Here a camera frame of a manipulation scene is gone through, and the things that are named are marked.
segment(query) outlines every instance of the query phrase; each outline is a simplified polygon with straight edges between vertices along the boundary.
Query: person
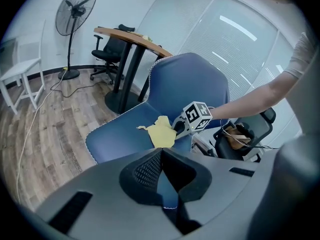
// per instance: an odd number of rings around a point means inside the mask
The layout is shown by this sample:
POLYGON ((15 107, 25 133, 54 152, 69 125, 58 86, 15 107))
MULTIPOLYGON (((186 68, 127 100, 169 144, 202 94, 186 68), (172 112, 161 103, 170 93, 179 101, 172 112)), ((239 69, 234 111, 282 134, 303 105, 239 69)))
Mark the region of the person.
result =
MULTIPOLYGON (((290 0, 274 0, 287 3, 290 0)), ((247 93, 241 98, 210 109, 213 119, 254 116, 276 105, 286 97, 299 78, 306 72, 315 55, 317 40, 308 27, 295 45, 287 68, 271 82, 247 93)))

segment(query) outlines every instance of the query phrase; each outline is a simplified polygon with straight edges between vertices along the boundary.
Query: desk base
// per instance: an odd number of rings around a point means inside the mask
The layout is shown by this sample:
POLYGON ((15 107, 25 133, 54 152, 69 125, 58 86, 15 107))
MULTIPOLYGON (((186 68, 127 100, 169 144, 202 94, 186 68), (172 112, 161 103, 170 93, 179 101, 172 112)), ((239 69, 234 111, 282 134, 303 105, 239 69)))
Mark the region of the desk base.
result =
MULTIPOLYGON (((123 90, 119 90, 118 93, 114 93, 113 91, 109 91, 106 96, 104 97, 105 105, 112 110, 113 112, 120 114, 119 112, 119 105, 121 100, 123 90)), ((141 102, 138 101, 139 96, 133 92, 129 92, 128 100, 125 105, 124 112, 132 109, 133 107, 139 105, 141 102)))

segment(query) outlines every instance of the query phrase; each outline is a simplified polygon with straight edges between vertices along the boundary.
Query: black slot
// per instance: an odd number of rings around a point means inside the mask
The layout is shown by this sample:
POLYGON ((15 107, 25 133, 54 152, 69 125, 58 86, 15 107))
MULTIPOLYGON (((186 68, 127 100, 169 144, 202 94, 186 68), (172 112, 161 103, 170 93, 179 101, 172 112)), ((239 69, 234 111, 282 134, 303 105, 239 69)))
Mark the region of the black slot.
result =
POLYGON ((61 233, 67 234, 91 197, 92 194, 88 192, 77 192, 53 217, 49 225, 61 233))
POLYGON ((231 168, 229 170, 229 172, 232 172, 235 174, 241 174, 241 175, 248 176, 248 177, 252 177, 255 173, 253 170, 246 170, 246 169, 241 169, 241 168, 237 168, 237 167, 231 168))

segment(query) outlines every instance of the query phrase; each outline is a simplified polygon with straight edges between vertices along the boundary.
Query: curved desk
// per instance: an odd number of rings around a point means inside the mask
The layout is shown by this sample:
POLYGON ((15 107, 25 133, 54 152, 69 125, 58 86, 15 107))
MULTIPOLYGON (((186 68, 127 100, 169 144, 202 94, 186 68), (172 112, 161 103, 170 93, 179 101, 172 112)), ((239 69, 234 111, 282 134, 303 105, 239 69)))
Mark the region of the curved desk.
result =
POLYGON ((144 86, 139 97, 135 93, 130 92, 132 83, 134 81, 136 72, 138 70, 145 50, 148 49, 157 54, 157 59, 170 57, 172 56, 172 54, 162 47, 129 32, 104 27, 97 27, 94 29, 94 32, 126 41, 126 45, 119 63, 118 72, 116 74, 113 91, 108 92, 104 98, 105 104, 109 109, 118 114, 122 114, 138 105, 145 96, 147 91, 146 89, 148 89, 144 86), (125 76, 123 89, 119 90, 121 75, 124 71, 124 67, 132 44, 136 45, 136 48, 125 76))

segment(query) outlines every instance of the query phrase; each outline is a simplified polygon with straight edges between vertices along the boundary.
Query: human arm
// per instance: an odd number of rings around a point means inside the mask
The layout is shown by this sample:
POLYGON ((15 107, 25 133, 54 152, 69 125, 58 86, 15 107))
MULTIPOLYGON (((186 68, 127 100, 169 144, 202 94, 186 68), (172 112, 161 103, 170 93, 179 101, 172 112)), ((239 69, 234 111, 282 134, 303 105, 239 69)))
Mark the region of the human arm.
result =
POLYGON ((241 98, 210 109, 213 119, 243 118, 261 113, 281 101, 298 78, 282 72, 271 82, 262 85, 241 98))

